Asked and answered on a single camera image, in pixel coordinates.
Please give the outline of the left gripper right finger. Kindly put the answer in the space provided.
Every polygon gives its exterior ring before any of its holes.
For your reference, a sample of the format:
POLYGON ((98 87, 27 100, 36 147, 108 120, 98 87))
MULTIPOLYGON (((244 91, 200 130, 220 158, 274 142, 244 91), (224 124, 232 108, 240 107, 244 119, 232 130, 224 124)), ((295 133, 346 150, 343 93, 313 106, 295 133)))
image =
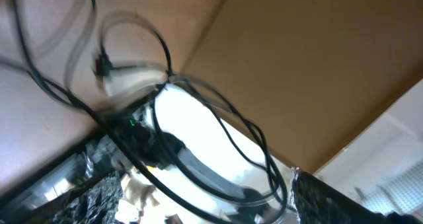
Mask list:
POLYGON ((409 214, 372 212, 305 171, 291 181, 300 224, 422 224, 409 214))

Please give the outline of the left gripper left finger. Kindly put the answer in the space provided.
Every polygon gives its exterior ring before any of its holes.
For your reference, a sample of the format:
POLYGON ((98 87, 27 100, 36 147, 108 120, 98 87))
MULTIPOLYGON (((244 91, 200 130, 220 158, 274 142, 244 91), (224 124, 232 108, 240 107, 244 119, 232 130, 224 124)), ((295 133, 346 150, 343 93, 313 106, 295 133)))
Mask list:
POLYGON ((115 224, 123 196, 120 175, 109 172, 92 188, 49 218, 51 224, 115 224))

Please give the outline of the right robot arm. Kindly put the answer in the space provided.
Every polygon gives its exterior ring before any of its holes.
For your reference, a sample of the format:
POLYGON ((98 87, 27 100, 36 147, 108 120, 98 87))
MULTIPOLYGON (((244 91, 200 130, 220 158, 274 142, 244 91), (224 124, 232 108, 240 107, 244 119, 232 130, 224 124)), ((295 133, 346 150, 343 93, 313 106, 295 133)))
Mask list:
POLYGON ((261 216, 265 223, 282 221, 287 208, 288 191, 278 167, 268 152, 262 130, 247 119, 242 119, 264 153, 266 164, 257 164, 256 167, 264 170, 268 176, 270 185, 268 194, 261 194, 252 188, 243 188, 208 168, 181 140, 160 128, 155 111, 151 113, 153 125, 145 125, 143 123, 145 107, 155 109, 158 94, 151 92, 126 109, 109 116, 108 120, 112 126, 108 131, 109 138, 115 142, 126 158, 170 199, 207 221, 224 223, 224 219, 197 208, 175 194, 150 173, 146 166, 166 168, 174 165, 203 191, 236 205, 237 212, 228 216, 228 223, 254 223, 257 215, 261 216))

